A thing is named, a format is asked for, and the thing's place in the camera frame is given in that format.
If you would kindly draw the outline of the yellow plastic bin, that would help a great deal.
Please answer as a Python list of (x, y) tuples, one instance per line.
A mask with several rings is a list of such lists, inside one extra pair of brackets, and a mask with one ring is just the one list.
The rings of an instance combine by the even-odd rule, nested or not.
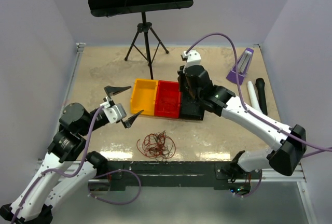
[(136, 114), (143, 110), (142, 115), (155, 114), (158, 80), (137, 78), (130, 98), (130, 112)]

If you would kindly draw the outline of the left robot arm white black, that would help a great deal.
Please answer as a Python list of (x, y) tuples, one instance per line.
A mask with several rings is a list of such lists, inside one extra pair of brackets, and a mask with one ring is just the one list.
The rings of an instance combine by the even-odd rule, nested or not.
[(6, 221), (51, 223), (55, 211), (79, 187), (94, 178), (110, 177), (108, 160), (96, 151), (88, 152), (88, 147), (94, 130), (119, 122), (130, 128), (139, 116), (128, 118), (124, 107), (112, 100), (128, 89), (106, 86), (104, 102), (91, 112), (79, 103), (64, 108), (59, 130), (33, 179), (14, 202), (1, 207)]

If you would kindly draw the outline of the black plastic bin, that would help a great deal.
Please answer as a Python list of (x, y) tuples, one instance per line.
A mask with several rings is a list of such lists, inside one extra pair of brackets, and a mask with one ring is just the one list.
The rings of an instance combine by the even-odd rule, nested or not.
[(204, 109), (188, 92), (181, 93), (179, 118), (196, 121), (202, 121), (204, 118)]

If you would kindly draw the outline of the red plastic bin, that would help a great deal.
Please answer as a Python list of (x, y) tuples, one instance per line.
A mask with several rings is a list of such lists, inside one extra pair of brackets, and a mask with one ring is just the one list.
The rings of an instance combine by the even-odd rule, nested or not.
[(179, 118), (181, 93), (179, 83), (159, 80), (155, 102), (155, 116), (165, 118)]

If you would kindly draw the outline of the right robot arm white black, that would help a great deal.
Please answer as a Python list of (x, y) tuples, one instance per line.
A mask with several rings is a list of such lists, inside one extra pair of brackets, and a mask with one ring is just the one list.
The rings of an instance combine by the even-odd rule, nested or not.
[(188, 93), (205, 111), (239, 124), (269, 146), (262, 151), (238, 152), (225, 169), (227, 174), (238, 179), (259, 169), (274, 169), (284, 176), (293, 174), (307, 150), (305, 143), (296, 141), (306, 138), (302, 126), (282, 124), (242, 103), (231, 90), (214, 85), (201, 65), (180, 66), (177, 74), (180, 92)]

